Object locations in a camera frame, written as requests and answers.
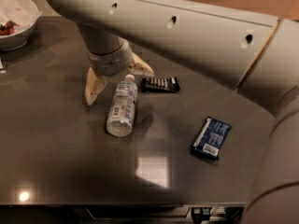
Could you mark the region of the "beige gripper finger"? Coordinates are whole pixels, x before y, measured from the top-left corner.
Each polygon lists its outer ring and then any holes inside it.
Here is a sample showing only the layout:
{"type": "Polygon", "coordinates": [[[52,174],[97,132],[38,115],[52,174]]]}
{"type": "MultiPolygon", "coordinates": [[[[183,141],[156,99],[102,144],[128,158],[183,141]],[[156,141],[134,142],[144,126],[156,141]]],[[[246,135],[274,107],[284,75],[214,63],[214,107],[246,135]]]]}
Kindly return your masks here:
{"type": "Polygon", "coordinates": [[[107,86],[107,80],[104,76],[97,75],[95,71],[90,67],[87,73],[86,87],[85,87],[85,99],[88,105],[92,105],[97,96],[107,86]]]}
{"type": "Polygon", "coordinates": [[[154,77],[155,73],[152,68],[139,58],[135,53],[132,56],[132,61],[128,65],[128,70],[133,75],[154,77]]]}

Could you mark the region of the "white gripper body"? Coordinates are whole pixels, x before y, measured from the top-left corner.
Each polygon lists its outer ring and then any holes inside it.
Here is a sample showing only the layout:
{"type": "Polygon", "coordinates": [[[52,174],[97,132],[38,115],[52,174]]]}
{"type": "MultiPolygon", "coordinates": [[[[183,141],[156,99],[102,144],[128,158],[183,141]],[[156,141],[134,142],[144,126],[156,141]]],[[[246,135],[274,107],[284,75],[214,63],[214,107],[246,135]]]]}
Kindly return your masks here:
{"type": "Polygon", "coordinates": [[[88,52],[91,68],[97,75],[111,77],[126,70],[133,60],[133,52],[127,41],[109,54],[99,55],[88,52]]]}

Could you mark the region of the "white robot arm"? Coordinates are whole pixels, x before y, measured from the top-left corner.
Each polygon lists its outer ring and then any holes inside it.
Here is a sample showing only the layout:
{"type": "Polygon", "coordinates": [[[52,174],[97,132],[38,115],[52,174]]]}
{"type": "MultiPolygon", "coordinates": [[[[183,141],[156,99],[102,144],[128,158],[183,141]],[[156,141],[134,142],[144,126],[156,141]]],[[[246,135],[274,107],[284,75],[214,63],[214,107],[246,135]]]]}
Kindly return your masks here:
{"type": "Polygon", "coordinates": [[[131,43],[236,90],[275,118],[242,224],[299,224],[299,23],[185,0],[46,0],[114,75],[131,43]]]}

